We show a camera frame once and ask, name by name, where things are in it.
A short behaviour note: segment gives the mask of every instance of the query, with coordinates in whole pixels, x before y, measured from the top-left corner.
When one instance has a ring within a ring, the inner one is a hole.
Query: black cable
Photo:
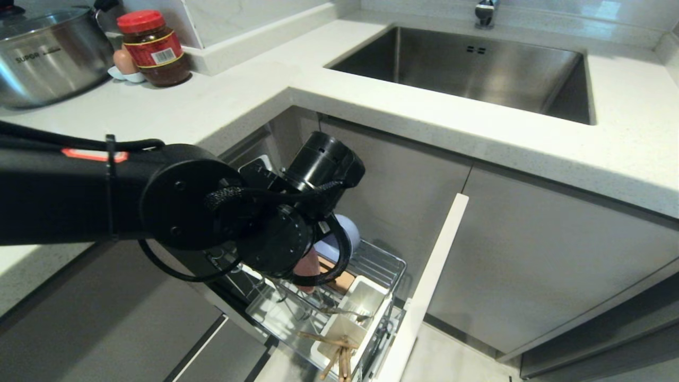
[[[211,192],[205,196],[204,204],[212,212],[218,210],[222,204],[228,201],[243,197],[259,197],[270,202],[294,204],[300,201],[315,198],[317,196],[322,196],[324,193],[342,186],[344,186],[344,182],[342,181],[330,181],[314,190],[300,192],[297,194],[281,194],[279,192],[262,190],[261,188],[227,187]]]
[[[106,204],[109,211],[109,235],[111,240],[117,241],[119,239],[117,229],[117,179],[118,174],[115,168],[115,135],[106,135],[106,151],[109,157],[106,161]]]
[[[344,228],[342,228],[342,225],[337,221],[334,214],[330,215],[325,222],[328,223],[330,231],[334,233],[337,238],[340,252],[337,263],[335,263],[335,266],[331,270],[317,276],[293,275],[291,281],[295,285],[317,286],[329,283],[330,281],[337,279],[349,265],[349,259],[351,258],[351,241],[349,236],[346,234]]]
[[[71,137],[69,135],[49,133],[47,131],[37,130],[35,128],[20,126],[4,121],[0,121],[0,135],[30,139],[32,141],[43,143],[52,143],[62,147],[80,150],[106,151],[106,142],[104,141],[95,141],[93,139],[84,139]],[[118,142],[115,144],[117,150],[127,152],[141,151],[162,146],[165,146],[165,143],[160,139],[144,139],[141,141]]]
[[[167,273],[168,275],[180,279],[182,281],[188,281],[190,283],[208,283],[210,281],[214,281],[220,277],[223,277],[227,273],[231,272],[234,270],[241,262],[241,259],[237,257],[229,266],[226,268],[222,269],[221,271],[217,273],[213,273],[211,275],[205,275],[205,276],[191,276],[191,275],[186,275],[185,273],[178,272],[172,268],[170,268],[167,264],[162,262],[160,258],[153,252],[149,244],[146,242],[146,240],[138,240],[139,246],[141,247],[141,250],[144,252],[146,257],[151,260],[153,265],[157,266],[160,268],[161,271]]]

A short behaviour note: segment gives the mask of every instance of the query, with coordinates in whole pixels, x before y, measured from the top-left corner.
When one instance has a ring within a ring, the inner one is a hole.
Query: white countertop
[[[596,125],[323,69],[394,23],[586,53]],[[679,89],[655,53],[527,29],[477,31],[466,22],[361,11],[214,77],[195,74],[163,90],[108,82],[49,107],[0,109],[0,119],[91,139],[195,143],[219,154],[293,105],[679,218]],[[0,315],[83,248],[0,248]],[[48,260],[46,250],[62,255]]]

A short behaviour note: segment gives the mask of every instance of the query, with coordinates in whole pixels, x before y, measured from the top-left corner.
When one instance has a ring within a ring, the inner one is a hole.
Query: gray cabinet door
[[[268,348],[227,319],[211,334],[175,382],[252,381],[268,359]]]
[[[0,381],[163,381],[220,316],[134,241],[76,262],[0,326]]]
[[[463,194],[428,312],[504,353],[591,319],[677,264],[676,225],[608,201],[476,165]]]
[[[354,150],[365,164],[359,186],[347,190],[336,212],[353,220],[366,241],[407,262],[397,291],[405,300],[415,292],[471,161],[344,121],[324,120],[320,129]]]

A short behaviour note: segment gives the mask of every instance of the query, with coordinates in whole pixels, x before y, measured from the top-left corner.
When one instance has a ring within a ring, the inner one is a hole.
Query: stainless steel sink
[[[592,124],[578,52],[399,27],[330,69]]]

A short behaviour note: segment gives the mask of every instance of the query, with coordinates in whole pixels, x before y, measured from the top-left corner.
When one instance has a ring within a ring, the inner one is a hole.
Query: cabinet
[[[674,357],[679,357],[679,274],[525,352],[521,377],[574,381],[580,372],[603,377]]]
[[[471,160],[334,118],[320,122],[322,132],[354,150],[366,174],[348,190],[336,212],[356,223],[361,237],[408,264],[397,291],[406,300],[420,281],[428,255]]]
[[[228,318],[199,345],[191,362],[166,381],[252,381],[268,359],[268,348]]]
[[[475,164],[428,313],[516,355],[679,270],[679,225]]]
[[[0,381],[163,381],[220,316],[134,241],[81,256],[3,322]]]

